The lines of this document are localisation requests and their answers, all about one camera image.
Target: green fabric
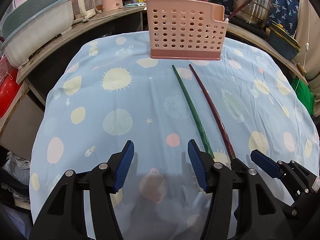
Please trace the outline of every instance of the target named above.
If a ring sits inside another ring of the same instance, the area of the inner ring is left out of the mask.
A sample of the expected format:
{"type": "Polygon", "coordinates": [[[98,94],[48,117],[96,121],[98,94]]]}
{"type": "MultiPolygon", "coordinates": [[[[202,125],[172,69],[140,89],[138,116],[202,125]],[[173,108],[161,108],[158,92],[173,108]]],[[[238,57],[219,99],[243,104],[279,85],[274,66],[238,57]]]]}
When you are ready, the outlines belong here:
{"type": "Polygon", "coordinates": [[[297,98],[306,107],[310,116],[313,116],[315,99],[310,91],[310,88],[297,77],[292,80],[291,86],[293,90],[296,91],[297,98]]]}

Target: plastic utensil holder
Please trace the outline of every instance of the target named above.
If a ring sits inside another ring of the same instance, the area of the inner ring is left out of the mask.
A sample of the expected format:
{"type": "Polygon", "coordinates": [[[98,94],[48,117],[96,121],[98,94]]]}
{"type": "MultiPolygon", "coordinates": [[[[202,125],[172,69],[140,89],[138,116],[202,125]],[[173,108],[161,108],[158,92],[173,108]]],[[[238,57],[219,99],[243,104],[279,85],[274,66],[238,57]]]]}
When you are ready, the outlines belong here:
{"type": "Polygon", "coordinates": [[[224,7],[196,0],[146,0],[150,57],[220,60],[224,7]]]}

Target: green stick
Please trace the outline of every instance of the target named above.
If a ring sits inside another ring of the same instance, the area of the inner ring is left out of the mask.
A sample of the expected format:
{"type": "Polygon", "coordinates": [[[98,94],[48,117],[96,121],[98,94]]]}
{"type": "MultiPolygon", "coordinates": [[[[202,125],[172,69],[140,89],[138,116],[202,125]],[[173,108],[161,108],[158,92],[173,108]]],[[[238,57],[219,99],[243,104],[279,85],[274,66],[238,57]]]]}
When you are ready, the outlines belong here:
{"type": "Polygon", "coordinates": [[[193,103],[191,101],[191,98],[190,98],[190,96],[189,96],[189,94],[188,94],[188,92],[186,90],[186,87],[184,86],[184,84],[183,84],[183,82],[182,82],[182,80],[181,80],[181,78],[180,78],[180,76],[179,76],[179,74],[178,74],[178,72],[177,72],[177,70],[176,70],[174,65],[172,65],[172,68],[173,68],[173,71],[174,71],[178,81],[179,81],[179,84],[180,84],[180,87],[181,87],[181,89],[183,91],[183,94],[186,97],[186,100],[187,100],[187,103],[188,103],[189,108],[191,110],[193,119],[196,122],[196,125],[197,125],[198,131],[200,133],[200,137],[201,137],[204,149],[205,149],[205,151],[207,153],[209,153],[211,155],[212,159],[214,160],[214,155],[213,155],[212,149],[210,147],[209,140],[208,140],[207,136],[205,135],[203,126],[202,126],[202,124],[200,122],[200,118],[199,118],[199,116],[198,116],[198,114],[196,112],[196,109],[195,109],[195,107],[194,107],[194,105],[193,105],[193,103]]]}

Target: light blue tablecloth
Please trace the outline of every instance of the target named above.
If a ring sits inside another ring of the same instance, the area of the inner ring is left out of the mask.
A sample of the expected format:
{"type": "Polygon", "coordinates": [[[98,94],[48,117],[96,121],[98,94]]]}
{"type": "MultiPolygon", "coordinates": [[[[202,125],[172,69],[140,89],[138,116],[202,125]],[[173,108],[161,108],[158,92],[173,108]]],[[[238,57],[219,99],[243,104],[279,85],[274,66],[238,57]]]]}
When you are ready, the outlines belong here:
{"type": "MultiPolygon", "coordinates": [[[[94,40],[80,49],[50,91],[32,152],[34,220],[66,170],[90,171],[132,140],[135,157],[123,189],[112,197],[124,239],[199,239],[211,196],[199,188],[188,157],[190,139],[202,150],[203,145],[172,64],[218,161],[229,165],[190,63],[220,114],[236,156],[258,170],[277,198],[292,202],[278,180],[250,161],[253,149],[275,161],[294,159],[318,174],[316,128],[268,54],[231,39],[225,39],[220,61],[156,60],[150,59],[149,50],[148,32],[94,40]]],[[[88,235],[94,237],[88,199],[86,192],[88,235]]],[[[235,224],[232,216],[229,236],[235,224]]]]}

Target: basket base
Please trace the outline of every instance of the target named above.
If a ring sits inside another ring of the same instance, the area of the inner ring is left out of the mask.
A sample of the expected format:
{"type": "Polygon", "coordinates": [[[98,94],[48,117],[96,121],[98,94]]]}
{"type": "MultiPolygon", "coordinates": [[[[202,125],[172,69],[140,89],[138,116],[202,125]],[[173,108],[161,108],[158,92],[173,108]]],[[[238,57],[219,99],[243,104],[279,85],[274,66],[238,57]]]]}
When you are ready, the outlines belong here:
{"type": "Polygon", "coordinates": [[[157,59],[192,59],[192,60],[220,60],[221,51],[190,51],[151,49],[150,57],[157,59]]]}

